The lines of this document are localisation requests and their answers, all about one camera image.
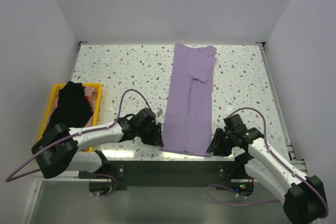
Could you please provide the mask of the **purple t shirt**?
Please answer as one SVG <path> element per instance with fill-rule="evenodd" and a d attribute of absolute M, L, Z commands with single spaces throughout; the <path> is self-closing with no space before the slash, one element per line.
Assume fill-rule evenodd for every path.
<path fill-rule="evenodd" d="M 216 48 L 175 44 L 162 150 L 208 157 Z"/>

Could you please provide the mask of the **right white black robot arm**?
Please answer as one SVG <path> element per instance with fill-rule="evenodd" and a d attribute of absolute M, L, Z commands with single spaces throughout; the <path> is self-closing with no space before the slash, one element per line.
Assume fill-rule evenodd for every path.
<path fill-rule="evenodd" d="M 329 214 L 324 185 L 317 176 L 308 176 L 280 156 L 266 133 L 248 128 L 240 115 L 231 115 L 224 123 L 223 129 L 216 129 L 207 152 L 228 156 L 234 147 L 243 149 L 226 171 L 231 179 L 249 177 L 260 182 L 282 204 L 291 223 L 311 223 Z"/>

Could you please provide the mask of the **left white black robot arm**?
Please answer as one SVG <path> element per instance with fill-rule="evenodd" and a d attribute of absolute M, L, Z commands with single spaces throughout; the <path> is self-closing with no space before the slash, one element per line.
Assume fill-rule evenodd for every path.
<path fill-rule="evenodd" d="M 107 124 L 67 128 L 60 123 L 52 127 L 32 147 L 31 152 L 45 179 L 65 171 L 91 173 L 97 178 L 112 175 L 112 164 L 102 151 L 87 152 L 90 147 L 130 141 L 138 137 L 143 144 L 163 146 L 162 124 L 157 118 L 162 109 L 144 108 Z"/>

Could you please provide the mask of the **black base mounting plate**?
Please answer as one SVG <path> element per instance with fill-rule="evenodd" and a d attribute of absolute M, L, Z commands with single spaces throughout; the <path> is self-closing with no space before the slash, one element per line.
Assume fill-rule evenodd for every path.
<path fill-rule="evenodd" d="M 129 187 L 207 187 L 219 184 L 235 193 L 250 196 L 254 180 L 247 175 L 234 174 L 233 161 L 111 161 L 110 178 L 79 172 L 80 179 L 89 180 L 89 190 L 107 193 L 109 189 Z"/>

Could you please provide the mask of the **black t shirt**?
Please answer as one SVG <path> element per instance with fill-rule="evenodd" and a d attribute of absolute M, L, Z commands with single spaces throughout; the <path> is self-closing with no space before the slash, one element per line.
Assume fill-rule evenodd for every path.
<path fill-rule="evenodd" d="M 82 83 L 68 81 L 58 92 L 57 106 L 51 113 L 44 133 L 57 124 L 64 124 L 67 128 L 84 127 L 92 116 L 92 106 L 85 96 Z"/>

